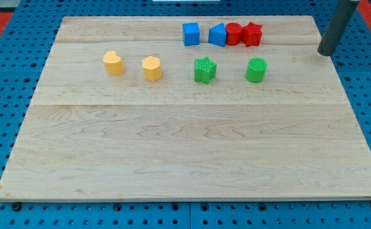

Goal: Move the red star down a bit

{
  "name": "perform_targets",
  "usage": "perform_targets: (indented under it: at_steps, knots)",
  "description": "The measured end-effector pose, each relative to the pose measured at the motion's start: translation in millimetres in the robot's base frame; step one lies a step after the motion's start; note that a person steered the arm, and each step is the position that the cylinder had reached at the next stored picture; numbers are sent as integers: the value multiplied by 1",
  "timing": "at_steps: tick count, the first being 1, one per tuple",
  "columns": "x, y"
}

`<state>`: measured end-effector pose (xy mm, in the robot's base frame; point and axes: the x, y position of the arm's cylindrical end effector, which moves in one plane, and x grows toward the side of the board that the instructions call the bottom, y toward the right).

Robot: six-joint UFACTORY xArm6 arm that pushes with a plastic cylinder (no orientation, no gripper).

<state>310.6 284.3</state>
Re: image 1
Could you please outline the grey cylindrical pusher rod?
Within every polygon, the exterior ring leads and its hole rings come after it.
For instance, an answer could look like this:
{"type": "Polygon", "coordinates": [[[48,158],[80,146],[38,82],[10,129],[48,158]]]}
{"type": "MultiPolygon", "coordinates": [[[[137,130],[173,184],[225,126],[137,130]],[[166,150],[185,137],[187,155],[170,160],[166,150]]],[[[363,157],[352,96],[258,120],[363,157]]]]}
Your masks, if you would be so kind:
{"type": "Polygon", "coordinates": [[[320,55],[331,56],[334,53],[359,3],[360,0],[339,0],[318,45],[320,55]]]}

